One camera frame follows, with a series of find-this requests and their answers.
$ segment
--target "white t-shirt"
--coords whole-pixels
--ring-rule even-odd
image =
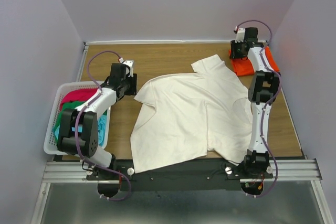
[[[240,163],[252,113],[247,88],[218,55],[192,64],[195,73],[148,81],[134,99],[143,103],[131,135],[136,173],[216,151]]]

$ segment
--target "red cloth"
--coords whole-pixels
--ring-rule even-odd
[[[278,65],[273,60],[272,53],[269,50],[269,47],[265,48],[265,55],[274,71],[280,72]],[[255,72],[252,63],[248,59],[230,59],[230,61],[237,76],[250,76],[253,75]]]
[[[67,102],[86,102],[96,93],[97,89],[78,89],[73,90],[68,93],[59,106],[59,109],[62,110],[63,104]]]

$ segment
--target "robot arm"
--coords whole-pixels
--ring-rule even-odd
[[[269,167],[267,145],[268,120],[271,104],[274,102],[279,88],[279,77],[269,64],[264,45],[258,42],[258,29],[240,28],[234,31],[237,36],[231,41],[230,59],[248,58],[252,63],[255,75],[248,90],[248,99],[253,112],[252,134],[250,145],[241,169],[247,173],[266,172]]]
[[[133,73],[133,60],[113,63],[110,76],[101,88],[84,104],[75,109],[65,109],[61,116],[57,148],[78,155],[75,138],[75,121],[83,110],[78,126],[80,150],[94,164],[115,169],[115,156],[98,146],[98,118],[125,95],[136,95],[137,74]]]

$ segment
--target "shirt sleeve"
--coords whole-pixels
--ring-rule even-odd
[[[138,91],[137,95],[134,99],[138,102],[144,103],[149,106],[153,106],[156,108],[155,95],[154,95],[154,87],[153,81],[150,80],[145,83],[144,86]]]

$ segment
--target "white laundry basket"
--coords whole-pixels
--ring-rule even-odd
[[[77,89],[90,89],[90,88],[96,88],[96,87],[97,85],[95,85],[93,81],[82,81],[82,82],[65,83],[58,88],[56,97],[54,100],[54,105],[52,106],[53,109],[51,110],[51,114],[50,114],[46,138],[44,139],[43,149],[47,154],[67,155],[67,153],[60,152],[57,150],[57,143],[55,141],[55,136],[53,133],[53,128],[55,126],[57,116],[60,112],[59,106],[60,106],[62,99],[70,91],[77,90]],[[110,114],[111,114],[111,107],[109,107],[107,111],[105,137],[104,137],[102,148],[105,148],[107,145],[107,140],[109,136]]]

